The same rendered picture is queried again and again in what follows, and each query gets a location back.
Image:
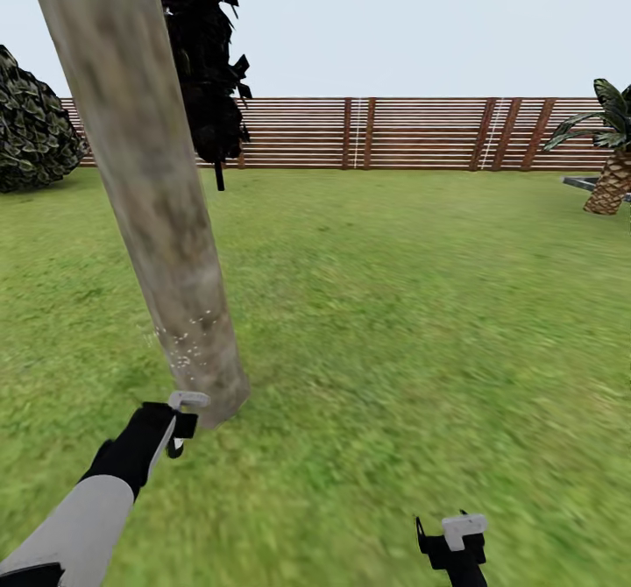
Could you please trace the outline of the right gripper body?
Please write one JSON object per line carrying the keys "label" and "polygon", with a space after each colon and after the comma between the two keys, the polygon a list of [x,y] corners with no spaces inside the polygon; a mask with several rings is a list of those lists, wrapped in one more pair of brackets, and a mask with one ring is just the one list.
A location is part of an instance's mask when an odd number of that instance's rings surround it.
{"label": "right gripper body", "polygon": [[464,535],[464,551],[451,551],[444,535],[426,535],[426,543],[428,552],[422,554],[429,555],[432,569],[448,571],[452,587],[459,573],[477,571],[481,575],[479,565],[486,561],[483,550],[486,542],[479,534]]}

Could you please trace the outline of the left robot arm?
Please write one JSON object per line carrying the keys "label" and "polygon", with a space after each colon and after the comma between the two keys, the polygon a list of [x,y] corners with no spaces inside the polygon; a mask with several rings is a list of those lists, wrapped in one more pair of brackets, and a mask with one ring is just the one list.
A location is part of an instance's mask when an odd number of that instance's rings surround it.
{"label": "left robot arm", "polygon": [[169,439],[194,435],[197,414],[182,407],[208,404],[204,393],[180,391],[168,404],[143,402],[52,514],[0,562],[0,587],[101,587],[132,504]]}

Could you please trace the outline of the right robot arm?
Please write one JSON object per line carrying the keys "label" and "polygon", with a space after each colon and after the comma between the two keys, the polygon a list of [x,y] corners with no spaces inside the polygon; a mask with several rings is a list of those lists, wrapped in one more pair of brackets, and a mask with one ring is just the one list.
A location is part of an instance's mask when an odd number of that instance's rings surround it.
{"label": "right robot arm", "polygon": [[452,587],[487,587],[479,565],[485,563],[482,534],[488,528],[483,514],[461,513],[443,518],[444,535],[425,535],[416,525],[422,554],[429,555],[432,569],[446,569]]}

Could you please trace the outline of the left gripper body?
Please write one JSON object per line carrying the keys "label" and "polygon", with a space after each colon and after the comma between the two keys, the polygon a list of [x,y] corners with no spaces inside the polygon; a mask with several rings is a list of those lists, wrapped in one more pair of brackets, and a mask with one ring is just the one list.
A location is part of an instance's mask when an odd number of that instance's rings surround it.
{"label": "left gripper body", "polygon": [[173,410],[172,414],[176,414],[176,422],[174,424],[174,431],[171,435],[172,438],[188,438],[190,439],[195,432],[197,424],[197,414],[182,414],[179,415],[178,410]]}

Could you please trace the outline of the pesticide atomizer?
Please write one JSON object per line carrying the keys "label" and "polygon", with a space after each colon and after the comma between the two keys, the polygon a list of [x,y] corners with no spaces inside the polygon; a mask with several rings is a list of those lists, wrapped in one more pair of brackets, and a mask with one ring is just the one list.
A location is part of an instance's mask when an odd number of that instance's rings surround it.
{"label": "pesticide atomizer", "polygon": [[167,456],[170,459],[177,459],[184,451],[184,438],[170,438],[166,446]]}

